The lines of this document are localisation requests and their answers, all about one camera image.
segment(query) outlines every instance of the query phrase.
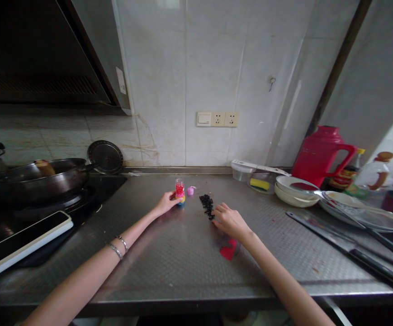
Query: hand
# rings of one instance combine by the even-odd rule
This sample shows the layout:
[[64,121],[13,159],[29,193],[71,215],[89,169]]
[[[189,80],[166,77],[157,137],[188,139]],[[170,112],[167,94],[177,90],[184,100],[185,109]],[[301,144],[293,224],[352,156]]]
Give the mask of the hand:
[[159,203],[152,210],[160,216],[169,211],[172,207],[180,202],[180,199],[174,199],[175,192],[165,192],[160,198]]
[[214,225],[240,242],[243,242],[244,238],[252,233],[240,213],[232,210],[225,203],[217,205],[212,214],[220,220],[220,222],[213,220]]

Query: stove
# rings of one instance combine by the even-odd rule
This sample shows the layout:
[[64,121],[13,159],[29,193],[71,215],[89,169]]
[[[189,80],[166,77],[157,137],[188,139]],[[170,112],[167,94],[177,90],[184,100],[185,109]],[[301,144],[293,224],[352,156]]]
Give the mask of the stove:
[[126,182],[125,177],[92,176],[86,186],[77,194],[41,206],[12,207],[0,202],[0,241],[26,229],[33,223],[57,211],[67,213],[74,226],[53,239],[43,247],[31,253],[11,268],[35,267],[46,262],[77,229]]

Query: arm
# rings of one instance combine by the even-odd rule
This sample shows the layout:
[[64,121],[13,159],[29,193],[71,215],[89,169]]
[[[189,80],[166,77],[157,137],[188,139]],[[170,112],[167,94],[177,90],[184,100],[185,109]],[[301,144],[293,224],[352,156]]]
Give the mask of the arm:
[[[166,213],[180,200],[170,200],[173,192],[165,193],[156,207],[121,233],[127,247],[138,239],[141,233],[160,215]],[[124,254],[124,244],[119,239],[111,242]],[[68,325],[119,263],[119,257],[109,246],[104,247],[68,276],[26,319],[23,325]]]
[[213,220],[213,223],[223,232],[239,240],[256,260],[296,325],[335,326],[305,289],[252,232],[239,212],[233,211],[222,203],[216,207],[213,214],[220,220],[220,222]]

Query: yellow sponge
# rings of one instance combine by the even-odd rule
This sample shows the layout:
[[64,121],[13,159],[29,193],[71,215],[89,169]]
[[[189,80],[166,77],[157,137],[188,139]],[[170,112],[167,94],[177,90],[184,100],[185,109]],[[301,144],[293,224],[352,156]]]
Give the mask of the yellow sponge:
[[253,187],[258,187],[264,190],[269,190],[270,188],[270,183],[267,181],[263,180],[258,180],[258,179],[251,179],[250,185]]

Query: black dried food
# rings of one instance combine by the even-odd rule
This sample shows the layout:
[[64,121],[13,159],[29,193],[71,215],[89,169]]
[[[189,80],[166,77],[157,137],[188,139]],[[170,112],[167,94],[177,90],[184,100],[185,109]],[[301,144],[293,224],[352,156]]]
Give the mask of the black dried food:
[[214,215],[211,215],[213,211],[213,199],[209,195],[199,196],[199,199],[202,202],[202,207],[205,208],[205,214],[208,215],[208,219],[211,221],[214,219]]

